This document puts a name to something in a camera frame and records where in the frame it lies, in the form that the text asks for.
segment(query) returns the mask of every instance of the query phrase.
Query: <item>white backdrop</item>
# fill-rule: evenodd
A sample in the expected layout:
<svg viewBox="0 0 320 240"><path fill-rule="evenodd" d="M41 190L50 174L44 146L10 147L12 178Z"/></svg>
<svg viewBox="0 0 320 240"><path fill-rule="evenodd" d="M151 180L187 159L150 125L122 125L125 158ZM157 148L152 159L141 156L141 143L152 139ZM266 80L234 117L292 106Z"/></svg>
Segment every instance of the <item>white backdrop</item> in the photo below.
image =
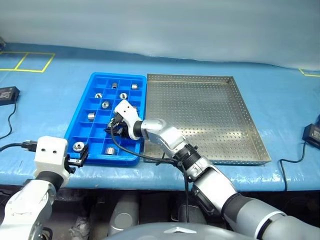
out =
<svg viewBox="0 0 320 240"><path fill-rule="evenodd" d="M320 70L320 0L3 0L0 36Z"/></svg>

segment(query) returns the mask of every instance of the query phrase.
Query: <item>power cord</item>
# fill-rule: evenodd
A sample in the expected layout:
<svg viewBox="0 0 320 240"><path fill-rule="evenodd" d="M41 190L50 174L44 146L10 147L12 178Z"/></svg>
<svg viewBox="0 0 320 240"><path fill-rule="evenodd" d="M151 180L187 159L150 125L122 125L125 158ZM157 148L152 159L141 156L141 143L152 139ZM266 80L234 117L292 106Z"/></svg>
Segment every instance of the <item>power cord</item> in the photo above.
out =
<svg viewBox="0 0 320 240"><path fill-rule="evenodd" d="M174 158L171 158L171 157L164 158L165 153L163 153L162 158L146 156L146 155L134 152L134 151L130 151L129 149L126 149L125 147L123 147L119 143L117 143L115 135L114 135L114 126L122 120L122 117L119 117L119 116L120 115L116 115L110 124L110 135L111 135L112 141L119 149L122 149L123 151L125 151L129 154L132 154L132 155L144 158L144 159L149 159L149 160L155 161L156 165L159 165L160 163L171 164L174 167L177 167L180 170L182 170L183 178L184 178L184 191L185 191L185 197L186 197L185 217L186 217L186 222L189 223L189 193L188 193L189 192L189 184L188 184L187 171L186 171L184 165L182 164L181 161L178 161Z"/></svg>
<svg viewBox="0 0 320 240"><path fill-rule="evenodd" d="M14 101L14 109L13 109L13 112L8 116L8 120L7 120L7 121L8 121L8 124L9 124L10 131L9 131L6 135L1 136L1 137L0 137L0 140L8 137L8 136L12 133L12 126L11 126L10 118L11 118L11 116L12 116L13 114L15 114L16 110L17 110L17 99Z"/></svg>
<svg viewBox="0 0 320 240"><path fill-rule="evenodd" d="M2 152L3 150L5 150L7 148L11 148L11 147L21 147L23 149L26 149L27 151L35 152L36 149L37 149L37 142L36 141L26 140L26 141L21 142L21 143L10 143L10 144L1 146L0 147L0 152Z"/></svg>
<svg viewBox="0 0 320 240"><path fill-rule="evenodd" d="M307 145L307 142L305 141L303 143L302 156L298 161L292 161L292 160L287 160L287 159L280 159L279 160L280 165L281 165L282 174L283 174L283 179L284 179L284 191L285 192L288 191L288 182L287 182L287 177L286 177L286 172L285 172L283 162L288 162L288 163L293 163L293 164L300 163L305 158L306 145Z"/></svg>

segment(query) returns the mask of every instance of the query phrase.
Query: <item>metal nut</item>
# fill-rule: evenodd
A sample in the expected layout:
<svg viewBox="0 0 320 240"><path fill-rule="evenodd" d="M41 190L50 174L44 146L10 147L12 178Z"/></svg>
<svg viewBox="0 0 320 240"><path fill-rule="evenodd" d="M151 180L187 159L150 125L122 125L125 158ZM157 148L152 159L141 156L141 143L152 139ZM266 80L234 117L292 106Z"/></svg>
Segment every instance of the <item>metal nut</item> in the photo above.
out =
<svg viewBox="0 0 320 240"><path fill-rule="evenodd" d="M88 114L88 120L89 120L89 121L95 120L95 117L96 117L96 113L95 113L95 112L90 112L90 113Z"/></svg>
<svg viewBox="0 0 320 240"><path fill-rule="evenodd" d="M94 95L94 97L95 97L96 99L100 99L100 98L102 98L102 93L98 92L98 93L96 93L96 94Z"/></svg>
<svg viewBox="0 0 320 240"><path fill-rule="evenodd" d="M118 87L118 83L116 83L116 82L112 83L112 85L111 85L112 89L116 89L117 87Z"/></svg>
<svg viewBox="0 0 320 240"><path fill-rule="evenodd" d="M115 152L116 152L116 149L114 147L108 147L104 153L107 155L115 155Z"/></svg>
<svg viewBox="0 0 320 240"><path fill-rule="evenodd" d="M128 94L126 94L125 92L120 93L119 98L121 98L121 99L127 99L127 98L128 98Z"/></svg>
<svg viewBox="0 0 320 240"><path fill-rule="evenodd" d="M108 107L110 106L110 103L108 101L104 101L102 104L101 104L101 107L103 109L107 109Z"/></svg>
<svg viewBox="0 0 320 240"><path fill-rule="evenodd" d="M75 152L81 152L84 149L85 144L82 141L77 141L73 144L72 149Z"/></svg>
<svg viewBox="0 0 320 240"><path fill-rule="evenodd" d="M138 84L136 84L136 83L133 83L132 85L131 85L131 89L132 90L137 90L139 87L138 87Z"/></svg>

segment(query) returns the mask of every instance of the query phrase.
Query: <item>blue work surface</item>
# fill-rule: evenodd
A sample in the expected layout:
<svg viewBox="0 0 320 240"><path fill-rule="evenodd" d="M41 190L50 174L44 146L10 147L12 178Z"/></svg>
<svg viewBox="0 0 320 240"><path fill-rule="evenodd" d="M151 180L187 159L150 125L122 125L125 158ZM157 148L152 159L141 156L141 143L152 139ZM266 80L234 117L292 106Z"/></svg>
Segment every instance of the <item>blue work surface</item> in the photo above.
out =
<svg viewBox="0 0 320 240"><path fill-rule="evenodd" d="M55 57L43 73L0 71L0 87L17 86L21 91L17 112L11 118L13 133L0 140L1 146L26 139L37 140L45 135L62 138L94 72L233 76L272 162L262 166L218 167L239 191L282 191L284 180L278 160L301 157L304 127L314 123L320 113L320 77L304 76L297 69L26 44L8 44L5 50L51 52ZM0 55L0 68L5 60ZM36 55L25 60L28 68L43 67L44 60ZM0 135L9 129L7 117L12 110L13 105L0 106ZM34 155L19 147L1 152L0 184L21 185L32 178ZM289 190L320 189L319 149L307 145L302 162L284 162L284 167ZM67 186L183 190L184 180L171 165L139 162L134 167L85 165L77 169Z"/></svg>

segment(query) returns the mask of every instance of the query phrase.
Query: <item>metal perforated tray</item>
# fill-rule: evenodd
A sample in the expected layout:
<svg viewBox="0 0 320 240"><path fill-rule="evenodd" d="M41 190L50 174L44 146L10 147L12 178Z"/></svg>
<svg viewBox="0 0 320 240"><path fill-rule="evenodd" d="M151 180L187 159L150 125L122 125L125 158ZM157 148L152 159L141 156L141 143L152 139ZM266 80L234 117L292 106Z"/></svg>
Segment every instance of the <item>metal perforated tray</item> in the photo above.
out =
<svg viewBox="0 0 320 240"><path fill-rule="evenodd" d="M261 165L270 156L232 76L148 74L146 119L178 128L215 164ZM145 142L144 154L161 157Z"/></svg>

